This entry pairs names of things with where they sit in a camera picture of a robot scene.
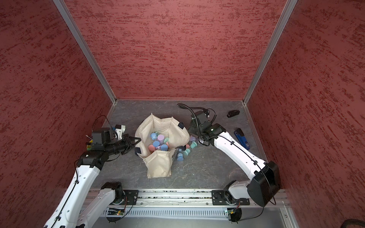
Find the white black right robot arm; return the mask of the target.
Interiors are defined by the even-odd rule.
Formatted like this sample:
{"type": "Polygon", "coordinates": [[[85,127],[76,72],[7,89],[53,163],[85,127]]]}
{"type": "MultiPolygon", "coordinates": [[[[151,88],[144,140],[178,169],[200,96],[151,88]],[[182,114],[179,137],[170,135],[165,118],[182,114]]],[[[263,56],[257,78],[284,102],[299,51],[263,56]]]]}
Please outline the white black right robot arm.
{"type": "Polygon", "coordinates": [[[260,207],[265,207],[275,198],[281,188],[279,167],[275,162],[266,162],[249,152],[224,127],[214,122],[216,116],[211,121],[208,119],[208,109],[182,103],[177,106],[191,113],[188,132],[197,136],[201,144],[212,145],[224,152],[249,178],[248,182],[233,181],[229,184],[226,201],[251,198],[260,207]]]}

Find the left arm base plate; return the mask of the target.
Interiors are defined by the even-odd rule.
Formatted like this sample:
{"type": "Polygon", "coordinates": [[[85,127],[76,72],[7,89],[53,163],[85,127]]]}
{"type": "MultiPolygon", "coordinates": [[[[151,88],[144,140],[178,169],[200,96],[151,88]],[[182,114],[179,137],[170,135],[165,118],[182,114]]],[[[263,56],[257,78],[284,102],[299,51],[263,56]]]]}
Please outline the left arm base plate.
{"type": "Polygon", "coordinates": [[[112,205],[136,205],[138,195],[138,190],[116,191],[116,196],[112,205]]]}

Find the pink hourglass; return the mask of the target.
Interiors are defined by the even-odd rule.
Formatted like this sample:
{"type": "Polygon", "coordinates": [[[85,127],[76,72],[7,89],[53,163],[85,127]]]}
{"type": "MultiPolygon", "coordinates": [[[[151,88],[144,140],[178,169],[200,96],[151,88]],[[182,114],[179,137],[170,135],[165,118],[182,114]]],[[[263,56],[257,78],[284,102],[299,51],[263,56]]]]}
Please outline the pink hourglass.
{"type": "Polygon", "coordinates": [[[156,150],[156,148],[151,144],[148,146],[148,150],[153,153],[156,150]]]}

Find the cream canvas tote bag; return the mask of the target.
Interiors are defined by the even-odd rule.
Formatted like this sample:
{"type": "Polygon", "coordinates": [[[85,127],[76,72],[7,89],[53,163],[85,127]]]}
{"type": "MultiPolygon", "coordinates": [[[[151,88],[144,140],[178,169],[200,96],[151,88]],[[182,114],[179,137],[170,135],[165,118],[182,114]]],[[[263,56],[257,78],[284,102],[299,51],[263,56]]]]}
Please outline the cream canvas tote bag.
{"type": "Polygon", "coordinates": [[[184,124],[173,117],[158,118],[150,114],[138,127],[136,154],[147,167],[147,178],[172,175],[171,167],[178,149],[184,148],[190,135],[184,124]]]}

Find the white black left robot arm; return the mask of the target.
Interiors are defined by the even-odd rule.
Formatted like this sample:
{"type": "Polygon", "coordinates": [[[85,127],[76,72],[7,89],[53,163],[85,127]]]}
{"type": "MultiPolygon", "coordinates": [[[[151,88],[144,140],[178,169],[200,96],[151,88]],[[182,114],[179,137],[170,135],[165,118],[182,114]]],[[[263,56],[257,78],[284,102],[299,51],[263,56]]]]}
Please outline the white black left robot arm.
{"type": "Polygon", "coordinates": [[[93,135],[90,150],[84,152],[75,164],[75,173],[62,200],[45,223],[46,228],[91,228],[109,205],[121,205],[124,215],[134,206],[138,191],[123,190],[120,182],[105,183],[94,200],[82,210],[89,190],[112,155],[124,155],[133,149],[140,138],[125,134],[121,139],[116,133],[93,135]]]}

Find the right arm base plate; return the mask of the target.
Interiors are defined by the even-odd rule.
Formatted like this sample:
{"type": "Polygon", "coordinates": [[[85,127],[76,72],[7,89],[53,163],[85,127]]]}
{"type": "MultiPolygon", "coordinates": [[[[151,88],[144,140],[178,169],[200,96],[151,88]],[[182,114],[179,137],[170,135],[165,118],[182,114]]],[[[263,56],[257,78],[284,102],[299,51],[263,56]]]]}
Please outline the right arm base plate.
{"type": "Polygon", "coordinates": [[[234,198],[228,191],[212,190],[212,202],[214,206],[248,206],[250,200],[247,198],[234,198]]]}

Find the purple hourglass front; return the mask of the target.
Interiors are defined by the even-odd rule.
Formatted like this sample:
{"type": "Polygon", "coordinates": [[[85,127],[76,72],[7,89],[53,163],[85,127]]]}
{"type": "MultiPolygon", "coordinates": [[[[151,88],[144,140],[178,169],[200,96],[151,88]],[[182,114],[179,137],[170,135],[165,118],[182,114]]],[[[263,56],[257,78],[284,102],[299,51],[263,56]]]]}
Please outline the purple hourglass front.
{"type": "Polygon", "coordinates": [[[164,144],[164,139],[165,139],[165,136],[163,134],[159,134],[157,136],[157,141],[160,143],[160,144],[164,144]]]}

